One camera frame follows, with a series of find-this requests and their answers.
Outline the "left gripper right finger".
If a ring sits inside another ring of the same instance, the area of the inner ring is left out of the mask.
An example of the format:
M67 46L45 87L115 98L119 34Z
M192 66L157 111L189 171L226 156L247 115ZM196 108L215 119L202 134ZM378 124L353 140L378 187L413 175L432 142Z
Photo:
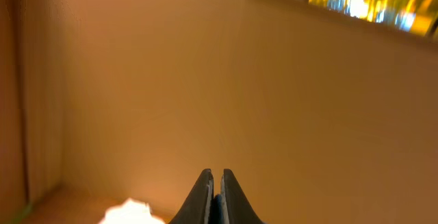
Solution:
M264 224L257 216L231 169L221 179L220 223Z

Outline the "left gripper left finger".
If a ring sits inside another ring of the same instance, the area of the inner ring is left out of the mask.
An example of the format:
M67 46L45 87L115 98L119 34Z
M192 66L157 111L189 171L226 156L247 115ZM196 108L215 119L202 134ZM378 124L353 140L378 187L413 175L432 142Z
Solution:
M208 224L213 198L214 177L210 169L204 169L169 224Z

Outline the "dark blue t-shirt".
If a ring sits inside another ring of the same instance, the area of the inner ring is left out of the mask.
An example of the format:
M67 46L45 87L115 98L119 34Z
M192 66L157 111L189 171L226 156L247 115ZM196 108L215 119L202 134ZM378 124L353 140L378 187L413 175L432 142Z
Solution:
M227 203L222 195L216 195L211 201L209 224L229 224Z

